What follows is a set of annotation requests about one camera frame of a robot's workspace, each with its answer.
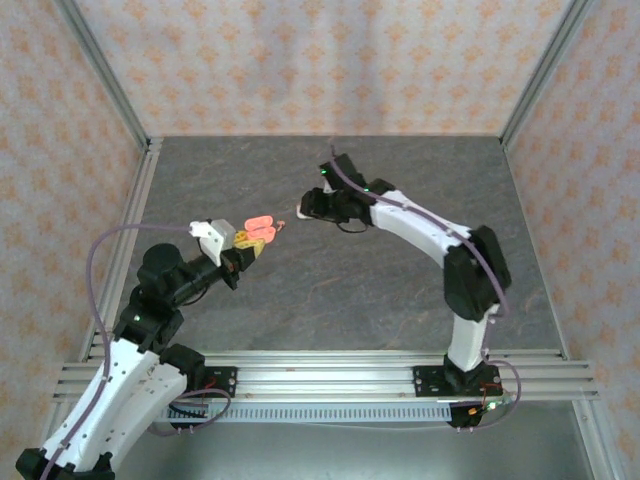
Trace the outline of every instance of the enclosure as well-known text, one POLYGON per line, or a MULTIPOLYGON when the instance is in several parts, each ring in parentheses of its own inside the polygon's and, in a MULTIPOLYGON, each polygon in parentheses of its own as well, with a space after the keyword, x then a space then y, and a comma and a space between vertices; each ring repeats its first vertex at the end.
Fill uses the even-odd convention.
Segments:
MULTIPOLYGON (((122 223, 242 230, 263 215, 284 228, 237 290, 182 309, 173 342, 239 368, 234 408, 373 413, 145 433, 118 479, 640 471, 637 2, 38 0, 5 2, 0 22, 7 475, 104 359, 91 242, 122 223), (512 285, 490 351, 516 366, 523 400, 495 428, 379 413, 420 405, 411 369, 441 361, 453 316, 441 266, 403 238, 297 217, 332 148, 495 231, 512 285)), ((147 230, 97 251, 108 329, 162 242, 200 254, 188 233, 147 230)))

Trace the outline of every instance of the orange patterned wallpaper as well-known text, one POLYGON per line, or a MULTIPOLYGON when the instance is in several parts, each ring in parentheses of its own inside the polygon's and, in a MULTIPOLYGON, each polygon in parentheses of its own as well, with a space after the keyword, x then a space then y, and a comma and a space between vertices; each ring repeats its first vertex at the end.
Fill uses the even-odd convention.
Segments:
POLYGON ((569 0, 80 0, 151 135, 497 135, 569 0))
POLYGON ((509 159, 571 353, 596 361, 619 450, 640 472, 637 0, 592 7, 509 159))
POLYGON ((0 42, 0 477, 18 478, 88 326, 88 247, 118 222, 139 152, 53 1, 3 1, 0 42))

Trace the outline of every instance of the cable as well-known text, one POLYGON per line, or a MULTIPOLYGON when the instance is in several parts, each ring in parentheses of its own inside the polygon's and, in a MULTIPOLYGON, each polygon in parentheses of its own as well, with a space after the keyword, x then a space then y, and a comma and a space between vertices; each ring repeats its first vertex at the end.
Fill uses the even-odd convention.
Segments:
MULTIPOLYGON (((207 388, 203 390, 194 390, 193 392, 188 392, 180 395, 178 398, 176 398, 176 400, 181 398, 195 397, 196 395, 204 395, 207 393, 217 393, 219 395, 222 395, 227 399, 227 403, 225 404, 224 408, 210 420, 207 420, 206 422, 202 422, 201 424, 196 426, 191 425, 188 429, 189 433, 195 433, 197 430, 200 430, 202 428, 205 428, 211 425, 213 422, 215 422, 220 417, 222 417, 225 413, 227 413, 227 410, 229 410, 229 407, 231 406, 231 396, 227 392, 225 392, 224 390, 220 390, 219 388, 207 388)), ((172 437, 174 435, 180 435, 182 433, 182 430, 183 430, 182 428, 178 428, 176 430, 172 430, 168 432, 161 432, 160 430, 157 430, 153 425, 150 425, 149 428, 147 429, 147 432, 153 435, 156 435, 158 437, 172 437)))
MULTIPOLYGON (((335 158, 336 158, 335 149, 334 149, 333 145, 331 145, 331 159, 329 160, 329 163, 331 164, 331 167, 334 169, 336 174, 340 177, 340 179, 343 182, 345 182, 347 185, 349 185, 351 188, 353 188, 357 192, 360 192, 363 195, 367 195, 368 197, 373 198, 374 200, 377 200, 379 202, 383 202, 383 203, 392 205, 394 207, 401 208, 403 210, 407 210, 407 211, 410 211, 412 213, 415 213, 416 215, 421 216, 422 218, 424 218, 424 219, 428 220, 429 222, 433 223, 436 227, 438 227, 440 230, 445 232, 447 235, 451 235, 456 240, 460 241, 471 252, 471 254, 476 258, 476 260, 478 261, 478 263, 480 264, 482 269, 485 271, 485 273, 489 277, 489 281, 491 282, 491 285, 493 286, 493 289, 496 292, 496 295, 498 296, 498 301, 500 303, 500 306, 503 309, 501 314, 490 315, 489 316, 489 320, 494 320, 494 322, 495 322, 495 318, 506 318, 507 316, 509 316, 509 313, 510 313, 509 304, 507 302, 507 298, 506 298, 506 295, 504 293, 504 290, 502 290, 502 287, 500 286, 500 282, 496 278, 495 273, 493 273, 493 270, 491 270, 491 267, 489 266, 487 261, 480 254, 480 252, 478 251, 478 249, 476 248, 476 246, 473 243, 471 243, 468 239, 466 239, 464 236, 460 235, 455 230, 450 229, 445 223, 441 222, 438 218, 434 217, 433 215, 430 215, 426 211, 423 211, 421 209, 415 208, 412 205, 404 205, 404 204, 402 204, 400 202, 397 202, 395 200, 392 200, 390 198, 383 197, 382 195, 378 195, 378 194, 375 194, 373 192, 366 191, 364 188, 362 188, 359 185, 357 185, 348 176, 346 176, 344 174, 344 172, 340 169, 340 167, 338 167, 338 164, 336 163, 335 158)), ((484 338, 483 338, 483 341, 482 341, 480 354, 482 356, 482 360, 487 365, 494 365, 494 366, 503 365, 503 366, 509 368, 513 372, 513 375, 514 375, 515 381, 516 381, 516 385, 517 385, 516 398, 515 398, 515 400, 513 402, 513 406, 508 410, 508 412, 505 415, 500 417, 498 420, 496 420, 496 421, 494 421, 494 422, 492 422, 492 423, 490 423, 488 425, 470 427, 468 429, 465 429, 465 430, 469 430, 469 431, 491 427, 493 425, 496 425, 498 422, 504 420, 505 418, 507 418, 509 415, 511 415, 515 411, 515 409, 517 408, 518 404, 520 403, 520 398, 522 397, 522 382, 520 380, 520 375, 518 374, 518 371, 516 370, 516 368, 513 365, 511 365, 509 362, 505 361, 505 360, 489 360, 489 358, 487 356, 487 353, 489 351, 489 349, 487 347, 487 345, 488 345, 487 332, 489 331, 490 326, 491 326, 492 323, 493 322, 489 321, 488 324, 487 324, 487 328, 485 329, 485 335, 484 335, 484 338)))
POLYGON ((182 410, 181 408, 175 407, 172 404, 169 404, 169 410, 175 412, 175 413, 179 413, 180 415, 184 415, 185 417, 190 417, 190 418, 207 418, 206 415, 204 415, 203 413, 196 413, 196 412, 188 412, 186 410, 182 410))
POLYGON ((336 223, 336 226, 338 227, 338 230, 340 230, 341 232, 344 232, 344 233, 364 233, 367 230, 369 230, 369 225, 367 225, 366 223, 364 223, 363 225, 364 225, 364 229, 362 229, 362 230, 347 230, 346 228, 344 228, 339 223, 336 223))
POLYGON ((93 257, 95 256, 96 250, 98 249, 98 247, 102 242, 104 242, 108 237, 110 237, 114 233, 120 232, 123 230, 159 230, 159 231, 165 231, 165 232, 189 232, 189 227, 175 227, 175 226, 168 226, 168 225, 145 225, 141 223, 118 225, 104 232, 91 245, 91 248, 89 249, 89 253, 87 255, 87 263, 85 266, 85 286, 87 288, 87 295, 89 297, 89 308, 91 310, 93 320, 96 326, 98 327, 98 330, 100 331, 100 337, 102 338, 102 344, 104 345, 104 362, 102 364, 103 365, 102 380, 98 384, 98 388, 96 389, 96 392, 91 398, 91 401, 87 405, 87 408, 84 410, 84 412, 82 412, 82 414, 80 415, 76 423, 71 427, 71 429, 69 430, 69 433, 67 433, 67 435, 65 435, 65 437, 61 440, 60 446, 53 453, 49 462, 47 462, 47 465, 45 466, 42 472, 42 475, 40 475, 40 480, 47 480, 47 477, 49 476, 49 473, 51 473, 51 469, 56 464, 58 458, 60 458, 60 455, 62 455, 62 452, 64 451, 64 449, 66 449, 69 446, 69 442, 71 441, 71 439, 78 432, 78 430, 80 430, 80 428, 82 427, 84 422, 87 420, 89 415, 91 415, 91 412, 93 411, 95 406, 100 401, 100 398, 102 397, 102 392, 104 392, 104 389, 107 386, 107 381, 108 381, 109 373, 111 370, 111 343, 110 343, 109 335, 107 334, 107 329, 104 325, 104 322, 102 321, 102 318, 100 318, 100 312, 98 312, 98 306, 96 304, 96 299, 93 292, 93 280, 91 278, 93 273, 92 272, 93 257))

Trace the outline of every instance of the aluminum frame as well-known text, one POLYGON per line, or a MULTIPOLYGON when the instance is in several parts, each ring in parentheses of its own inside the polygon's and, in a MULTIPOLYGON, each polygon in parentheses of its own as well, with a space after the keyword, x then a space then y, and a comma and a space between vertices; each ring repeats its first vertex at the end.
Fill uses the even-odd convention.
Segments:
POLYGON ((56 3, 62 13, 62 16, 69 24, 80 47, 87 55, 89 62, 93 66, 98 78, 102 81, 107 93, 113 100, 113 103, 122 116, 122 120, 127 125, 131 136, 138 144, 138 148, 142 151, 146 149, 149 137, 144 131, 144 127, 135 110, 131 106, 127 95, 125 94, 116 75, 113 73, 107 58, 105 57, 98 41, 96 40, 89 24, 82 15, 82 11, 75 0, 56 0, 56 3))
POLYGON ((567 8, 556 33, 549 42, 542 57, 540 57, 538 65, 520 95, 520 99, 518 103, 516 103, 509 120, 507 120, 502 135, 500 135, 500 143, 502 143, 505 150, 508 150, 513 144, 520 127, 522 127, 522 124, 531 112, 536 100, 560 62, 562 54, 566 51, 571 40, 582 26, 582 21, 594 3, 594 0, 573 0, 567 8))
MULTIPOLYGON (((127 203, 120 218, 120 224, 139 223, 142 221, 142 214, 151 189, 151 181, 153 180, 160 149, 162 148, 162 140, 163 138, 161 137, 152 138, 149 147, 142 153, 127 196, 127 203)), ((100 293, 97 302, 100 318, 105 322, 107 330, 113 327, 115 322, 118 302, 124 288, 137 236, 137 230, 124 230, 115 235, 116 242, 109 258, 109 269, 105 275, 103 285, 99 289, 100 293)), ((93 319, 91 319, 82 344, 79 361, 87 360, 95 335, 96 329, 93 319)))

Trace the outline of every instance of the orange object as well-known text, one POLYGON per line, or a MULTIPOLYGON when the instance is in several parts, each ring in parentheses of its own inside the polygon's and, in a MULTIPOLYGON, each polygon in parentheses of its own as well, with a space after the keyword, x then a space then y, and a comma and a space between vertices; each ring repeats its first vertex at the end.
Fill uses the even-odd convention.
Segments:
POLYGON ((276 230, 276 228, 273 226, 273 217, 271 215, 250 218, 246 222, 244 222, 244 228, 247 229, 247 239, 262 239, 265 243, 273 242, 273 239, 276 238, 276 232, 279 232, 284 227, 284 222, 280 220, 278 221, 277 225, 278 229, 276 230))
POLYGON ((261 238, 266 243, 273 242, 276 238, 276 229, 274 227, 259 228, 258 230, 250 230, 247 232, 249 240, 257 240, 261 238))
POLYGON ((244 222, 244 228, 247 231, 258 230, 260 228, 267 228, 273 225, 273 217, 271 215, 264 215, 262 217, 250 218, 244 222))

